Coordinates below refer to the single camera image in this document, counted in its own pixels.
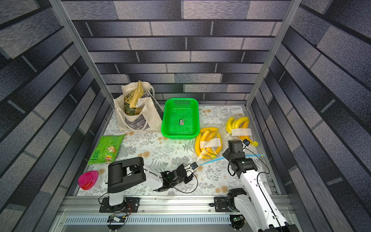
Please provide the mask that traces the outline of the yellow banana bunch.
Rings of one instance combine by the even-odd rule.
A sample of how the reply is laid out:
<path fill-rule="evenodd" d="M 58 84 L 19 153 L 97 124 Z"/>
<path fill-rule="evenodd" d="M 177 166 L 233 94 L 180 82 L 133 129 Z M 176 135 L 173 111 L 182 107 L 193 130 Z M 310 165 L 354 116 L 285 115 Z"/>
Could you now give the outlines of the yellow banana bunch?
<path fill-rule="evenodd" d="M 201 129 L 196 137 L 194 148 L 199 159 L 216 159 L 223 148 L 219 128 L 207 127 Z"/>
<path fill-rule="evenodd" d="M 252 132 L 249 128 L 249 123 L 249 117 L 242 117 L 239 119 L 230 117 L 226 124 L 226 131 L 231 136 L 239 137 L 241 141 L 247 140 L 252 146 L 257 147 L 259 143 L 250 138 Z"/>

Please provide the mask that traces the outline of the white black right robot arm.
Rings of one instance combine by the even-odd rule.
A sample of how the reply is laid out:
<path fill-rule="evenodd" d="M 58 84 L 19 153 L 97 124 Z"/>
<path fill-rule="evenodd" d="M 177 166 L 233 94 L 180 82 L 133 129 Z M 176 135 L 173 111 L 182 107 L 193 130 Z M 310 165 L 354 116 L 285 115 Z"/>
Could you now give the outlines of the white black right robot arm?
<path fill-rule="evenodd" d="M 227 202 L 230 210 L 239 211 L 254 232 L 299 231 L 276 207 L 252 159 L 246 158 L 244 152 L 231 153 L 228 150 L 223 157 L 245 187 L 229 190 Z"/>

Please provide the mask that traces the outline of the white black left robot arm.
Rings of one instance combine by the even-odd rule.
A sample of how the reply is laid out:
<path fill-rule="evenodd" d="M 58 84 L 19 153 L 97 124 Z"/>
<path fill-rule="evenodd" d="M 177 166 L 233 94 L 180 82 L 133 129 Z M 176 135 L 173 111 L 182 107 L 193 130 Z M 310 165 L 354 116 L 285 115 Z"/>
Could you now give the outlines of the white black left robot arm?
<path fill-rule="evenodd" d="M 164 192 L 176 185 L 190 182 L 198 168 L 196 162 L 188 166 L 181 164 L 173 171 L 159 174 L 151 171 L 142 157 L 115 161 L 108 166 L 107 192 L 109 206 L 124 203 L 124 191 L 139 184 L 145 184 L 156 192 Z"/>

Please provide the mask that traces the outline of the beige canvas tote bag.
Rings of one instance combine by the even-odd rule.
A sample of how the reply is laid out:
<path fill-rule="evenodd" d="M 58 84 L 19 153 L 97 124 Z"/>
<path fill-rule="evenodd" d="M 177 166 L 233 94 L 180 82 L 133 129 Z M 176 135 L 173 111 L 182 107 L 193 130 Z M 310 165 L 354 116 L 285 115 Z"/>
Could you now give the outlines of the beige canvas tote bag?
<path fill-rule="evenodd" d="M 125 114 L 123 94 L 114 99 L 114 104 L 118 127 L 121 130 L 132 130 L 136 132 L 161 131 L 164 110 L 155 99 L 153 87 L 138 100 L 138 104 L 143 107 L 138 115 L 128 116 Z"/>

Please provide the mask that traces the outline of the green chips bag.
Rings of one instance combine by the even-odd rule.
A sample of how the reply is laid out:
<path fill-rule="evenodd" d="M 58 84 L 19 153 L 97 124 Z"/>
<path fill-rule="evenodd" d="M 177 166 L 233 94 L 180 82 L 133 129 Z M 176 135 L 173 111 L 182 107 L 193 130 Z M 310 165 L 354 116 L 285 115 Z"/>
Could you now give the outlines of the green chips bag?
<path fill-rule="evenodd" d="M 88 165 L 114 162 L 125 135 L 102 136 Z"/>

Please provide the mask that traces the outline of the right circuit board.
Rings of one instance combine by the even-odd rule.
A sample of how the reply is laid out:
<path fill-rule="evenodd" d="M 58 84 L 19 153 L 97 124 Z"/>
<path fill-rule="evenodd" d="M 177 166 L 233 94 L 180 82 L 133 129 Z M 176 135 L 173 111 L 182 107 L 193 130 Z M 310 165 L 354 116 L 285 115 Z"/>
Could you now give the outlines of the right circuit board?
<path fill-rule="evenodd" d="M 230 223 L 235 231 L 240 231 L 245 225 L 245 219 L 243 215 L 230 215 Z"/>

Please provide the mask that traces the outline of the circuit board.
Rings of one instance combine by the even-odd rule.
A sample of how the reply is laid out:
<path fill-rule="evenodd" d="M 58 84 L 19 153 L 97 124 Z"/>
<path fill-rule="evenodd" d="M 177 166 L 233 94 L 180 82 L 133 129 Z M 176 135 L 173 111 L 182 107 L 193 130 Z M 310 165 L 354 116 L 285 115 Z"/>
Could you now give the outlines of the circuit board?
<path fill-rule="evenodd" d="M 245 219 L 243 215 L 230 215 L 230 223 L 235 231 L 240 231 L 245 225 Z"/>
<path fill-rule="evenodd" d="M 117 216 L 110 215 L 107 219 L 107 228 L 109 232 L 117 232 L 120 230 L 128 221 L 129 215 Z"/>

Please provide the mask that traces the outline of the green plastic basket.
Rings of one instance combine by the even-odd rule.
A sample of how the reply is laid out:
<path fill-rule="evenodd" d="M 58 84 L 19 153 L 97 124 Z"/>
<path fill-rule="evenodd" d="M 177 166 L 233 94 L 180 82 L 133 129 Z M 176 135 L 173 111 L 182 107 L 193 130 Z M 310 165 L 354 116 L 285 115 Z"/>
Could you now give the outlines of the green plastic basket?
<path fill-rule="evenodd" d="M 184 119 L 183 126 L 179 120 Z M 199 103 L 193 98 L 170 98 L 165 102 L 161 133 L 172 140 L 191 140 L 200 132 Z"/>

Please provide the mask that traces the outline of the left circuit board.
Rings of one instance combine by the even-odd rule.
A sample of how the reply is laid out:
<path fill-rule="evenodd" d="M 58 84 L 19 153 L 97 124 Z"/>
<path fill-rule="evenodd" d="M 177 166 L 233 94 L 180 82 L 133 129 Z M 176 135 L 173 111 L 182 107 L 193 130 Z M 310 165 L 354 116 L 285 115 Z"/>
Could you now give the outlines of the left circuit board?
<path fill-rule="evenodd" d="M 110 215 L 107 219 L 107 228 L 109 232 L 117 232 L 120 230 L 128 221 L 129 215 L 117 216 Z"/>

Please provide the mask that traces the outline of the snack packets in tote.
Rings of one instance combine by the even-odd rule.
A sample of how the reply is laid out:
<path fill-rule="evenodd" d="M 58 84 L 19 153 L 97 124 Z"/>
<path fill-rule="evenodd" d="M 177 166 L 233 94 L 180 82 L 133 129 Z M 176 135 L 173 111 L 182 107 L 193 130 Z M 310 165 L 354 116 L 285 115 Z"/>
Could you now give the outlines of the snack packets in tote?
<path fill-rule="evenodd" d="M 138 115 L 142 110 L 142 105 L 138 104 L 138 100 L 151 89 L 149 82 L 132 82 L 122 86 L 124 95 L 124 112 L 128 116 Z"/>

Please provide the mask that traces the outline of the pink plastic container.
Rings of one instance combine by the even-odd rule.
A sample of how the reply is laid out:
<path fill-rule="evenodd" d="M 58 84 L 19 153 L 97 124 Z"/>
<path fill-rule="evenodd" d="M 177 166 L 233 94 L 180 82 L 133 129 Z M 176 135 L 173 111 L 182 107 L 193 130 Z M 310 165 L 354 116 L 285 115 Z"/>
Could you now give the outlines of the pink plastic container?
<path fill-rule="evenodd" d="M 99 177 L 98 171 L 89 171 L 83 173 L 78 178 L 78 185 L 83 190 L 90 190 L 96 184 L 98 177 Z"/>

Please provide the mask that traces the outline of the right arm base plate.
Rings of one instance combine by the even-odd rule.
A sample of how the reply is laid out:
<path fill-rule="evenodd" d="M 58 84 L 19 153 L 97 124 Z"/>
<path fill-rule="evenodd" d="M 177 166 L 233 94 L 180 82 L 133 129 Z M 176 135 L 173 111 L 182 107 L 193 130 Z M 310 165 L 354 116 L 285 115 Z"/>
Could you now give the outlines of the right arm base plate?
<path fill-rule="evenodd" d="M 229 203 L 227 201 L 227 197 L 215 197 L 214 198 L 214 209 L 215 209 L 215 212 L 233 212 L 233 210 L 231 210 L 229 208 Z"/>

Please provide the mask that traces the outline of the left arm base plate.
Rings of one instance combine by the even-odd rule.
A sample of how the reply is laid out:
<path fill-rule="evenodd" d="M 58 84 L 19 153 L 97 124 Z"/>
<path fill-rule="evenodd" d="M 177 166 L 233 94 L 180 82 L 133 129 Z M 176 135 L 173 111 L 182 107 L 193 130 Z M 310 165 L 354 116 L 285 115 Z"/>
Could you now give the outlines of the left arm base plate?
<path fill-rule="evenodd" d="M 123 203 L 116 206 L 110 206 L 109 198 L 103 198 L 99 212 L 100 213 L 137 213 L 141 198 L 128 197 Z"/>

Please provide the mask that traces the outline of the aluminium front rail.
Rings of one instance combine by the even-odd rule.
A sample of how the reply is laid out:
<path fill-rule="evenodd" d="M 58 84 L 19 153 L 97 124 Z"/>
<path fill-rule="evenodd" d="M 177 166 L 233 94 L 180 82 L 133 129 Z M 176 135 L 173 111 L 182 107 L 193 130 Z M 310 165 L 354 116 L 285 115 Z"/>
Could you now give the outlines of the aluminium front rail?
<path fill-rule="evenodd" d="M 224 196 L 125 196 L 141 198 L 137 213 L 100 213 L 103 199 L 96 196 L 65 197 L 51 227 L 61 232 L 68 225 L 103 225 L 110 215 L 129 215 L 128 225 L 217 225 L 231 224 L 239 211 L 215 212 L 214 198 Z"/>

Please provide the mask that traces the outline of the aluminium frame post right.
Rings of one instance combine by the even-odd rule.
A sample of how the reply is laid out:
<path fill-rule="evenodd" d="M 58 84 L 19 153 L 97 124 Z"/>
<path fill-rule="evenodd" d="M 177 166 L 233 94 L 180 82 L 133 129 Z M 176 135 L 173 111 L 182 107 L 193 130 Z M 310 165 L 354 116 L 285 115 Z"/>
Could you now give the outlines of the aluminium frame post right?
<path fill-rule="evenodd" d="M 255 99 L 256 97 L 256 94 L 261 86 L 261 83 L 263 81 L 263 79 L 265 78 L 266 74 L 269 72 L 269 67 L 273 61 L 273 58 L 275 57 L 282 41 L 283 41 L 283 38 L 285 37 L 286 33 L 287 33 L 287 30 L 301 4 L 302 0 L 294 0 L 294 1 L 291 1 L 290 5 L 289 5 L 289 8 L 288 8 L 288 11 L 285 15 L 285 17 L 283 18 L 283 21 L 282 21 L 282 24 L 281 24 L 281 27 L 280 29 L 278 30 L 278 33 L 272 43 L 272 46 L 268 52 L 268 56 L 265 60 L 265 62 L 263 63 L 263 66 L 258 74 L 258 77 L 253 85 L 253 88 L 251 90 L 251 92 L 249 93 L 249 96 L 246 100 L 246 103 L 245 103 L 245 109 L 248 110 L 253 102 L 253 100 Z"/>

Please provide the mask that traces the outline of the aluminium frame post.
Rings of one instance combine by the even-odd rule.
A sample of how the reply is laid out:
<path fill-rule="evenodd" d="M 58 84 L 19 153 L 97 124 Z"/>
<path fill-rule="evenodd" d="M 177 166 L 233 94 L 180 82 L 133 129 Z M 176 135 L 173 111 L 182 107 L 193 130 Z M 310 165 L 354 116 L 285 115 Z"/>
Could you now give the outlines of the aluminium frame post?
<path fill-rule="evenodd" d="M 61 1 L 58 0 L 49 0 L 49 3 L 51 4 L 51 7 L 55 11 L 57 17 L 61 21 L 63 27 L 67 31 L 69 37 L 73 41 L 74 45 L 76 46 L 78 52 L 80 53 L 81 57 L 83 58 L 84 62 L 88 66 L 90 72 L 92 73 L 94 79 L 98 83 L 99 87 L 101 88 L 103 95 L 108 100 L 109 104 L 112 106 L 112 108 L 115 108 L 114 99 L 112 97 L 112 94 L 108 90 L 107 85 L 105 84 L 103 77 L 101 76 L 97 66 L 95 65 L 91 55 L 88 52 L 88 49 L 86 48 L 81 36 L 79 35 L 77 29 L 75 28 L 72 20 L 68 16 L 67 11 L 65 10 L 63 4 Z"/>
<path fill-rule="evenodd" d="M 253 88 L 251 90 L 251 92 L 249 93 L 249 96 L 246 100 L 246 103 L 245 103 L 245 109 L 248 110 L 253 102 L 253 100 L 255 99 L 256 97 L 256 94 L 261 86 L 261 83 L 263 81 L 263 79 L 265 78 L 266 74 L 269 72 L 269 67 L 273 61 L 273 58 L 275 57 L 282 41 L 283 41 L 283 38 L 285 37 L 286 33 L 287 33 L 287 30 L 301 4 L 302 0 L 294 0 L 294 1 L 291 1 L 290 5 L 289 5 L 289 8 L 288 8 L 288 11 L 285 15 L 285 17 L 283 18 L 283 21 L 282 21 L 282 24 L 281 24 L 281 27 L 280 29 L 278 30 L 278 33 L 272 43 L 272 46 L 268 52 L 268 56 L 265 60 L 265 62 L 263 63 L 263 66 L 258 74 L 258 77 L 253 85 Z"/>

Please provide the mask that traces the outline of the aluminium frame post left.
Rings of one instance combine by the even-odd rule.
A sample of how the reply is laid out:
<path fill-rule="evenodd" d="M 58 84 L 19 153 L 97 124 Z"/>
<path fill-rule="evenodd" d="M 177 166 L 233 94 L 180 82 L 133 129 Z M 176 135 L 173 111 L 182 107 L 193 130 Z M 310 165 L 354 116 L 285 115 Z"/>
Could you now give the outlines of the aluminium frame post left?
<path fill-rule="evenodd" d="M 88 52 L 88 49 L 86 48 L 81 36 L 79 35 L 77 29 L 75 28 L 72 20 L 68 16 L 67 11 L 65 10 L 63 4 L 61 1 L 58 0 L 49 0 L 49 3 L 51 4 L 51 7 L 55 11 L 57 17 L 61 21 L 63 27 L 67 31 L 69 37 L 73 41 L 74 45 L 76 46 L 78 52 L 80 53 L 81 57 L 83 58 L 84 62 L 88 66 L 90 72 L 92 73 L 94 79 L 98 83 L 99 87 L 101 88 L 103 95 L 108 100 L 109 104 L 112 106 L 112 108 L 115 108 L 114 99 L 112 97 L 112 94 L 108 90 L 107 85 L 105 84 L 103 77 L 101 76 L 97 66 L 95 65 L 91 55 Z"/>

